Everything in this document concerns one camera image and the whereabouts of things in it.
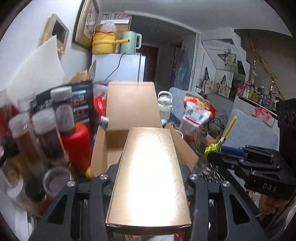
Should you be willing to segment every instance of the pink ribbon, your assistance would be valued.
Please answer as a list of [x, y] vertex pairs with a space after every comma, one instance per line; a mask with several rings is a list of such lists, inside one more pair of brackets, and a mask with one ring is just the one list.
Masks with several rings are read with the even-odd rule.
[[259, 117], [260, 113], [263, 115], [265, 115], [265, 114], [267, 115], [263, 120], [265, 123], [267, 123], [269, 121], [269, 119], [272, 117], [271, 114], [267, 110], [262, 109], [260, 107], [255, 107], [255, 117], [256, 118]]

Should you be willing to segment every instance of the green electric kettle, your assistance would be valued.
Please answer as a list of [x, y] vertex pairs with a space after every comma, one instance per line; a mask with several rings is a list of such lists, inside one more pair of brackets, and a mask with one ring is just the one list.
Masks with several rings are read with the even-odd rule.
[[130, 42], [121, 44], [120, 53], [135, 54], [136, 49], [141, 48], [142, 35], [137, 34], [136, 32], [133, 32], [133, 31], [123, 32], [122, 35], [123, 35], [123, 39], [129, 39]]

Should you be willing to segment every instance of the dark door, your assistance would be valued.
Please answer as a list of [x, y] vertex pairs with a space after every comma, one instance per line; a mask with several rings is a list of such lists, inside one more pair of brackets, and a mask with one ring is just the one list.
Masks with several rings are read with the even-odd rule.
[[140, 49], [137, 50], [137, 53], [141, 53], [143, 56], [146, 56], [143, 81], [154, 82], [158, 57], [158, 48], [142, 46]]

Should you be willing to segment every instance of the silver screw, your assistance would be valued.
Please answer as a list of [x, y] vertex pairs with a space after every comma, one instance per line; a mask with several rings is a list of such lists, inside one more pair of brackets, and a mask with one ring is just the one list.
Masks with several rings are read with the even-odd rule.
[[196, 174], [190, 174], [190, 179], [192, 179], [192, 180], [196, 180], [197, 178], [198, 178], [198, 175], [196, 175]]
[[106, 180], [106, 179], [108, 179], [108, 177], [109, 177], [109, 176], [108, 176], [107, 174], [101, 174], [101, 175], [100, 175], [100, 179], [101, 179], [101, 180]]
[[74, 186], [74, 185], [75, 185], [75, 182], [74, 182], [73, 180], [67, 182], [67, 186], [68, 186], [68, 187], [72, 187], [72, 186]]
[[227, 187], [230, 186], [230, 182], [229, 181], [223, 181], [222, 185], [227, 188]]

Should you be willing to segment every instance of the black power cord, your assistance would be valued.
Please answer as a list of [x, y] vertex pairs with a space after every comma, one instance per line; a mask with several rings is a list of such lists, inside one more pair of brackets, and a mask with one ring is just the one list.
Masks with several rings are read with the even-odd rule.
[[120, 57], [120, 59], [119, 59], [119, 63], [118, 63], [118, 67], [116, 68], [116, 69], [114, 69], [114, 71], [105, 79], [105, 80], [107, 80], [118, 68], [119, 68], [119, 66], [120, 66], [120, 61], [121, 61], [121, 58], [122, 58], [122, 56], [123, 55], [125, 55], [125, 53], [123, 53], [122, 55], [121, 55], [121, 57]]

